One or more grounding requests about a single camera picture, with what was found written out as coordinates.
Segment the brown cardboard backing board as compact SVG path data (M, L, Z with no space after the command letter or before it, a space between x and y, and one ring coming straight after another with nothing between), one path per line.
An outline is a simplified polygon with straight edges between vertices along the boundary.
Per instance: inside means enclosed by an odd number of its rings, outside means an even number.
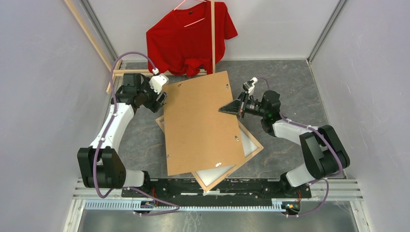
M227 71L169 84L163 106L167 174L245 160L238 120L219 109L233 101Z

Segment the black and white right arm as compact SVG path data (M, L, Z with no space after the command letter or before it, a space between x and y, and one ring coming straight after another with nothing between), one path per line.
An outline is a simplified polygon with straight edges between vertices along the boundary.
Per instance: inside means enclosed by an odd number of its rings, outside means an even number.
M221 107L219 112L238 118L243 118L245 114L259 116L265 133L301 147L304 162L282 174L279 181L280 193L292 197L302 185L342 174L349 167L350 158L332 126L307 126L284 117L280 112L279 98L280 94L273 90L267 90L260 101L242 92L237 99Z

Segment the light wooden picture frame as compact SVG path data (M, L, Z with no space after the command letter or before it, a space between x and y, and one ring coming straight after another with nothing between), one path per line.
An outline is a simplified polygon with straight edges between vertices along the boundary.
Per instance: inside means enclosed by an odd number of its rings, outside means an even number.
M264 148L233 115L156 121L165 135L168 176L191 173L205 192Z

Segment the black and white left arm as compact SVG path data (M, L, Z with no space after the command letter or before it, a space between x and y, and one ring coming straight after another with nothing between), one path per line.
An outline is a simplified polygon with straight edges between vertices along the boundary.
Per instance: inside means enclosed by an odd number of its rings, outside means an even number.
M83 184L96 189L99 197L106 197L101 189L133 187L140 197L151 193L148 172L128 171L118 155L118 149L125 129L141 106L154 113L163 106L167 98L163 88L168 82L168 77L163 73L152 77L141 73L125 74L123 84L114 92L109 114L99 134L88 147L78 150L77 160Z

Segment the printed photo with white border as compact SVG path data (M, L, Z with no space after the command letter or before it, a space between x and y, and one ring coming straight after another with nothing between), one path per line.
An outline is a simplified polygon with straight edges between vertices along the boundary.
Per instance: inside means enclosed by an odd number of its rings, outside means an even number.
M227 176L235 172L263 150L264 147L241 123L239 124L239 127L245 161L236 165L216 167L213 169L193 172L192 175L205 192L210 191Z

